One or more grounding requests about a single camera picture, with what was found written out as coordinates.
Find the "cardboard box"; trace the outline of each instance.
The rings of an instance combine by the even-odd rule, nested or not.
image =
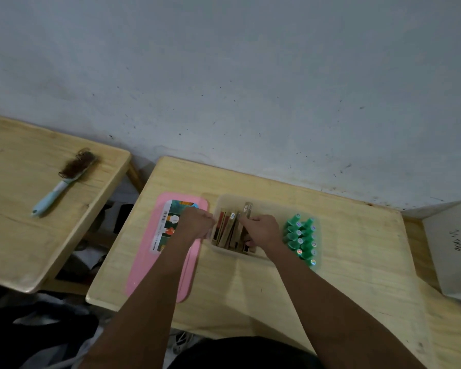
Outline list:
[[[444,295],[461,299],[461,203],[423,220]]]

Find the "person's right hand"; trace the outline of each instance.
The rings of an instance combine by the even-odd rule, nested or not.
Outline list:
[[[282,242],[277,220],[271,215],[260,215],[251,219],[240,217],[239,222],[251,237],[251,240],[246,242],[248,246],[259,246],[266,251],[270,246]]]

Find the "pink placemat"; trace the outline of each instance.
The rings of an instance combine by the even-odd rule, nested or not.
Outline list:
[[[128,296],[130,296],[132,292],[135,291],[140,281],[145,277],[149,269],[152,267],[152,265],[154,265],[155,261],[160,255],[160,253],[154,253],[150,251],[150,247],[154,240],[154,236],[156,235],[159,219],[164,209],[164,204],[170,200],[193,202],[196,203],[198,208],[202,210],[208,209],[208,202],[204,198],[195,197],[193,195],[166,192],[157,197],[155,207],[152,210],[150,219],[148,220],[147,228],[145,229],[139,250],[128,276],[128,281],[125,288],[126,294]],[[188,255],[186,255],[183,271],[181,272],[181,278],[179,279],[179,287],[176,298],[177,303],[182,302],[188,296],[191,282],[193,280],[193,271],[195,269],[200,246],[201,240],[196,240],[190,247]]]

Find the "table leg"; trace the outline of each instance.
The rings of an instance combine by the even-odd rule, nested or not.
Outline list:
[[[68,293],[86,295],[90,285],[59,279],[47,279],[40,287],[41,290],[54,291],[57,293]]]
[[[126,175],[130,179],[130,182],[133,184],[133,186],[135,186],[135,189],[141,193],[145,184],[140,179],[140,175],[138,174],[137,169],[132,162],[130,162],[128,165],[128,171],[126,171]]]

